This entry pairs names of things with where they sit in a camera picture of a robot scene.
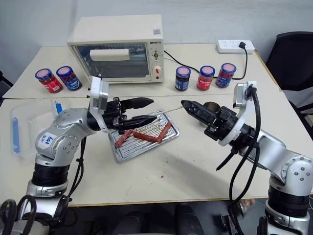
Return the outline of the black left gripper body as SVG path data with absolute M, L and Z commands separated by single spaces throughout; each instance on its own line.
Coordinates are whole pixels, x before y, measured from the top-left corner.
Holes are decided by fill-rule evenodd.
M 117 130 L 119 134 L 124 134 L 124 122 L 128 120 L 127 116 L 124 114 L 125 111 L 118 97 L 114 97 L 113 101 L 107 102 L 103 114 L 103 120 L 107 128 Z

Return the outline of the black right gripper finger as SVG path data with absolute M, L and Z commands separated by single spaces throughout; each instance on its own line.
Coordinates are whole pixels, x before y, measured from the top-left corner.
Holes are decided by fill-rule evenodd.
M 203 125 L 210 125 L 214 122 L 214 113 L 204 106 L 185 107 L 186 112 L 201 122 Z
M 196 101 L 182 100 L 185 111 L 197 120 L 215 120 L 217 115 Z

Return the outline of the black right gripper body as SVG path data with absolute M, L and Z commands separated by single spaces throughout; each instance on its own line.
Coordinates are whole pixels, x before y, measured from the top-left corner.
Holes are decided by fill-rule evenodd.
M 231 109 L 222 106 L 217 112 L 217 117 L 212 124 L 205 129 L 204 134 L 211 139 L 223 140 L 236 124 L 238 118 L 237 113 Z

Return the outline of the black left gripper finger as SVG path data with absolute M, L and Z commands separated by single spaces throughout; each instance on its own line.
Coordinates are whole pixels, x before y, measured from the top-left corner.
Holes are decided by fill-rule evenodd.
M 119 134 L 123 135 L 127 130 L 143 127 L 147 124 L 152 123 L 156 119 L 157 116 L 141 115 L 133 117 L 130 120 L 122 121 L 122 123 L 119 125 Z
M 121 101 L 121 110 L 125 112 L 127 109 L 140 109 L 154 103 L 153 99 L 146 97 L 136 97 Z

